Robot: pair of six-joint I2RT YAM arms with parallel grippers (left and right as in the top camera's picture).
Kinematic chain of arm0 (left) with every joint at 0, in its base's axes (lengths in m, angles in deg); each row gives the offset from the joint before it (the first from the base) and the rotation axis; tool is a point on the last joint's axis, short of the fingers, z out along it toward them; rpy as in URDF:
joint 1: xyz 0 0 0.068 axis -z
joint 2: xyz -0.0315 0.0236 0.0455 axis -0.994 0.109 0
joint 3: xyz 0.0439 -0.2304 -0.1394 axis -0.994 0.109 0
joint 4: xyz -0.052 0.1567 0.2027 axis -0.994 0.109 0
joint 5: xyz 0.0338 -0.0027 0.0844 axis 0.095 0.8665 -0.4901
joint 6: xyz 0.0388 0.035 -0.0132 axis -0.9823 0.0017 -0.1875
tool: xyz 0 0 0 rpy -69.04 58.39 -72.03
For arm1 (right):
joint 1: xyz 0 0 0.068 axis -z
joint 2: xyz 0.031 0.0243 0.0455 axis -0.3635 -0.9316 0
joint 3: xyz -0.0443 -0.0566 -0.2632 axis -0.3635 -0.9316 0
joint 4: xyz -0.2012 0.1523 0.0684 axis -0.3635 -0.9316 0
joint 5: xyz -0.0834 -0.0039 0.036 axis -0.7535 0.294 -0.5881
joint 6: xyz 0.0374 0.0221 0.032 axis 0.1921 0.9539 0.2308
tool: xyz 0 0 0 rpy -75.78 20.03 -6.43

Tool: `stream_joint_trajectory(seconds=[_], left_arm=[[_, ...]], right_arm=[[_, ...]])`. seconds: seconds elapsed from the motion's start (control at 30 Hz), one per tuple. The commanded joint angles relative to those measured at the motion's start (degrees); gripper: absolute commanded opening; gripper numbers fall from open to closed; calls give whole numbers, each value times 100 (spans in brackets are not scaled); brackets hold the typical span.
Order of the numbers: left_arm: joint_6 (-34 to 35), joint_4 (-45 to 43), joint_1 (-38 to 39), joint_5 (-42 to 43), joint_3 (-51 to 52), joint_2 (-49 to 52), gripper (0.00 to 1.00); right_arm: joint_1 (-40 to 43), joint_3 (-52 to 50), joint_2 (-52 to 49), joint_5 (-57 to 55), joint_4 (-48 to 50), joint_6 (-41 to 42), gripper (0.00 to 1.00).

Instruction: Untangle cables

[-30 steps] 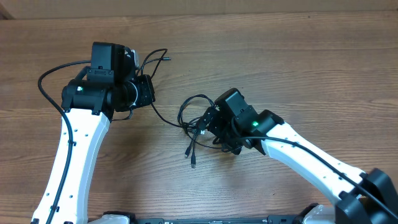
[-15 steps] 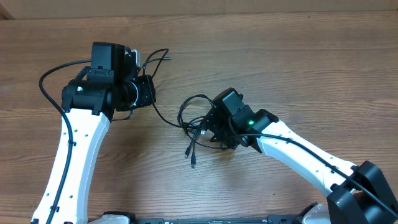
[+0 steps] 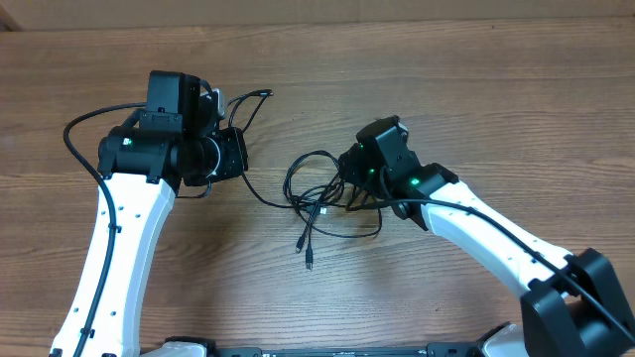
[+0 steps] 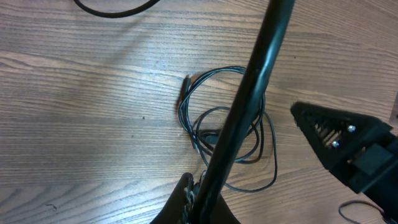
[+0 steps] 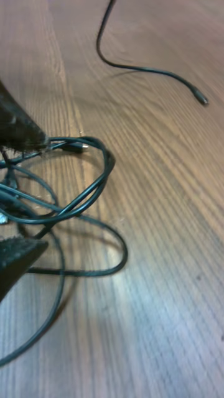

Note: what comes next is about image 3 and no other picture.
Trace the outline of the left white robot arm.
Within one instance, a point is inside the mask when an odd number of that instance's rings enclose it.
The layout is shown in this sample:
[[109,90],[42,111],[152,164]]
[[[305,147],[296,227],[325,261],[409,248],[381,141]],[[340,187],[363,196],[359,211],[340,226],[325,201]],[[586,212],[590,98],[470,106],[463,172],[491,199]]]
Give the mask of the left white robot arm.
[[137,356],[152,261],[185,186],[210,189],[248,169],[243,132],[220,128],[219,89],[182,72],[154,70],[147,98],[98,147],[97,166],[70,152],[98,184],[94,230],[53,356]]

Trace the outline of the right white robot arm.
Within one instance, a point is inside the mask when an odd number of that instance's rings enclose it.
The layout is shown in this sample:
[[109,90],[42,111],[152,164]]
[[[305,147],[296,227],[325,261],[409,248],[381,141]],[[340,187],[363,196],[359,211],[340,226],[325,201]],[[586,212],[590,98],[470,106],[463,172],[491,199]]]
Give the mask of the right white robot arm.
[[470,347],[471,356],[621,356],[634,347],[634,314],[613,266],[598,251],[574,254],[544,241],[481,200],[438,163],[422,165],[399,117],[374,121],[339,159],[339,174],[445,238],[519,300],[522,322],[504,323]]

